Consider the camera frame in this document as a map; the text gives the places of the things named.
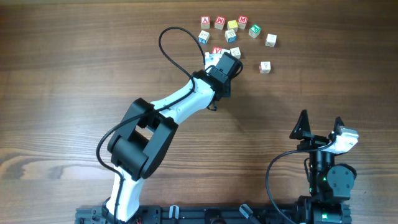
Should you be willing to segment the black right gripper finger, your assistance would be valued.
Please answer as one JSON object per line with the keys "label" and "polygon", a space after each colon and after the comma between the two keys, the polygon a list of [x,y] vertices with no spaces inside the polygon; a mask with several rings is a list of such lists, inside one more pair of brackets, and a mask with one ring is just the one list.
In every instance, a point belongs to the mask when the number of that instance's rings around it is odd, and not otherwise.
{"label": "black right gripper finger", "polygon": [[311,129],[308,120],[307,110],[302,110],[297,124],[293,128],[290,139],[308,139],[311,138]]}
{"label": "black right gripper finger", "polygon": [[341,132],[341,127],[344,126],[344,122],[343,120],[338,116],[335,118],[335,124],[334,124],[334,128],[333,131],[335,133],[340,133]]}

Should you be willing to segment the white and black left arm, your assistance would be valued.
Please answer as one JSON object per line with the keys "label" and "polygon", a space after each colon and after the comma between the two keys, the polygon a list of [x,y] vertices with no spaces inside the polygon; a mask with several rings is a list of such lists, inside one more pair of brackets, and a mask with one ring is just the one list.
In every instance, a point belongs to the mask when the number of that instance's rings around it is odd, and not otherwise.
{"label": "white and black left arm", "polygon": [[229,53],[193,72],[188,83],[170,96],[151,103],[135,100],[121,122],[105,135],[115,173],[112,194],[104,204],[111,223],[126,223],[139,208],[145,179],[163,161],[180,123],[199,110],[229,97],[231,81],[243,70]]}

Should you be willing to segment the red V block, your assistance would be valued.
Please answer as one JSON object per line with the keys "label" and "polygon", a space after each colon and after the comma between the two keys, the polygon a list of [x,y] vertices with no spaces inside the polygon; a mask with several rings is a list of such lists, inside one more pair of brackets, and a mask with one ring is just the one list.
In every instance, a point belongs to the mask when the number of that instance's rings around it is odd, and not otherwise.
{"label": "red V block", "polygon": [[212,54],[222,54],[222,48],[214,46],[211,53]]}

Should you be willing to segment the green V block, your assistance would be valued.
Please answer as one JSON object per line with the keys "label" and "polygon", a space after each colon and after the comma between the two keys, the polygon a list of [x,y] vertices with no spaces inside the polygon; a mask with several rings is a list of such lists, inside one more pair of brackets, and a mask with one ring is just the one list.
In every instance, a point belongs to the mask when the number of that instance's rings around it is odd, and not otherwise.
{"label": "green V block", "polygon": [[228,50],[228,49],[222,49],[222,50],[221,50],[221,54],[224,54],[224,53],[229,53],[229,54],[230,54],[230,52],[231,52],[231,51]]}

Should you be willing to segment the plain block with drawing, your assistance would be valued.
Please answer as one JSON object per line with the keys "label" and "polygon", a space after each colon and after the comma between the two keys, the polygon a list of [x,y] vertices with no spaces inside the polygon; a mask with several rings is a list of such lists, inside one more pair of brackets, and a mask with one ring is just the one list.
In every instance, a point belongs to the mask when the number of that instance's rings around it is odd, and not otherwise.
{"label": "plain block with drawing", "polygon": [[241,51],[240,51],[239,47],[230,49],[230,53],[232,56],[236,57],[237,59],[241,58]]}

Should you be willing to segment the blue side block centre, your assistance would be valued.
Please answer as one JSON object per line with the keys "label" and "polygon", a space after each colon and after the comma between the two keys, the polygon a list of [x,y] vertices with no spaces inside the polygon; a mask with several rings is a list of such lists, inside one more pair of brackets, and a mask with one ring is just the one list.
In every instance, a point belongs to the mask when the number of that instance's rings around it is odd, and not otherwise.
{"label": "blue side block centre", "polygon": [[235,31],[233,29],[226,30],[225,38],[226,38],[227,43],[235,42],[236,38],[237,38]]}

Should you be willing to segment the blue side block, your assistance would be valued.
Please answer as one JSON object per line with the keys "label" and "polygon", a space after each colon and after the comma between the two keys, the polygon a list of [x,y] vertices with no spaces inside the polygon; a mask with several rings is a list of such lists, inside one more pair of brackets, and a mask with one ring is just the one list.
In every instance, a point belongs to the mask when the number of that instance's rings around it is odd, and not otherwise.
{"label": "blue side block", "polygon": [[235,31],[233,29],[226,30],[225,38],[226,38],[227,43],[235,42],[236,38],[237,38]]}
{"label": "blue side block", "polygon": [[210,38],[210,33],[202,30],[198,36],[199,43],[207,44]]}

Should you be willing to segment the blue side block left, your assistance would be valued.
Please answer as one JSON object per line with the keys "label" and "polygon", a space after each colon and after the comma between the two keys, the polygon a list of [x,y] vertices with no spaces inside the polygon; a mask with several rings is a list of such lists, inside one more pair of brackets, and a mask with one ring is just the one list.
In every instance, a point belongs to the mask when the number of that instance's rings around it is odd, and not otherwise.
{"label": "blue side block left", "polygon": [[207,44],[210,38],[210,33],[202,30],[198,36],[199,43]]}

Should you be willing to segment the yellow top block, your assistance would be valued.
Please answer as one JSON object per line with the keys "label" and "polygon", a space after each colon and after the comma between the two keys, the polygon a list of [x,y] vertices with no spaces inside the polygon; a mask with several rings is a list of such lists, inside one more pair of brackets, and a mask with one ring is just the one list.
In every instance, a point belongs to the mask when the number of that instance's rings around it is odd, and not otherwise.
{"label": "yellow top block", "polygon": [[228,30],[234,30],[235,32],[238,31],[238,23],[237,20],[230,20],[227,22],[227,29]]}

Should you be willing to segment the red M block left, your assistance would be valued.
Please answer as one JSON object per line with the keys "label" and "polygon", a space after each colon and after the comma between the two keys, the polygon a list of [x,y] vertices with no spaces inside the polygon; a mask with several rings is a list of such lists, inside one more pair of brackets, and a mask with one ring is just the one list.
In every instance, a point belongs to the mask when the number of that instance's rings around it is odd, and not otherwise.
{"label": "red M block left", "polygon": [[215,29],[223,30],[226,19],[221,16],[217,16],[214,22]]}

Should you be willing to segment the red m block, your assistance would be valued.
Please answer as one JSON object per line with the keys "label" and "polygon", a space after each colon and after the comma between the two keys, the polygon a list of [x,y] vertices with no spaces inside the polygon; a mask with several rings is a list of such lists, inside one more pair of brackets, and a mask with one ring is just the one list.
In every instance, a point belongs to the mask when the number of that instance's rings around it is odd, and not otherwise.
{"label": "red m block", "polygon": [[248,23],[248,18],[246,16],[240,15],[238,17],[237,23],[238,23],[238,28],[239,29],[245,29],[246,25]]}
{"label": "red m block", "polygon": [[214,22],[215,29],[223,30],[226,19],[221,16],[217,16]]}

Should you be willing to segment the green top block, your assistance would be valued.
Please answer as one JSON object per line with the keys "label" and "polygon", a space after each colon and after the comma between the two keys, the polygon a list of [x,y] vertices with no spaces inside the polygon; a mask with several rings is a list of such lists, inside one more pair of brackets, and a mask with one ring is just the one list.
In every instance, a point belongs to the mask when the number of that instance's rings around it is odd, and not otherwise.
{"label": "green top block", "polygon": [[249,36],[253,39],[257,38],[261,32],[261,27],[257,24],[253,24],[249,29]]}

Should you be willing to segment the red A letter block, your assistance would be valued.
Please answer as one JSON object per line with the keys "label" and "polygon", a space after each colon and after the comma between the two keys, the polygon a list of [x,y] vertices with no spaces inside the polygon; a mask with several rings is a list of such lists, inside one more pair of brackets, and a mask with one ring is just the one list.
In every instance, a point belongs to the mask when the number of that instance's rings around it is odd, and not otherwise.
{"label": "red A letter block", "polygon": [[201,16],[200,25],[202,29],[210,28],[210,17],[209,16]]}

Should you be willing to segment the plain wooden block far right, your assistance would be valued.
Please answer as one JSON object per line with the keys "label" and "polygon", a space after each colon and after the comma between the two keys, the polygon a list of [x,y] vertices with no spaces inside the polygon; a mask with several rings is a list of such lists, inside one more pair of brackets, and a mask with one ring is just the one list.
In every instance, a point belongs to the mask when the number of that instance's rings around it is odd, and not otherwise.
{"label": "plain wooden block far right", "polygon": [[276,44],[277,35],[275,34],[268,34],[266,38],[266,46],[274,47]]}

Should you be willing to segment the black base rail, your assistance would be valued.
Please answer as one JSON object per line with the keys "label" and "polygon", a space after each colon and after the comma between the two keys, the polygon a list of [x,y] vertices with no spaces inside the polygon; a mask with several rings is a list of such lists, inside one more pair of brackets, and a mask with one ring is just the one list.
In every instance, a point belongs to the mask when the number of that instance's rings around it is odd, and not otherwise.
{"label": "black base rail", "polygon": [[[271,206],[252,207],[252,214],[246,217],[238,207],[171,207],[141,206],[127,223],[288,223]],[[78,208],[76,224],[112,223],[112,215],[101,206]]]}

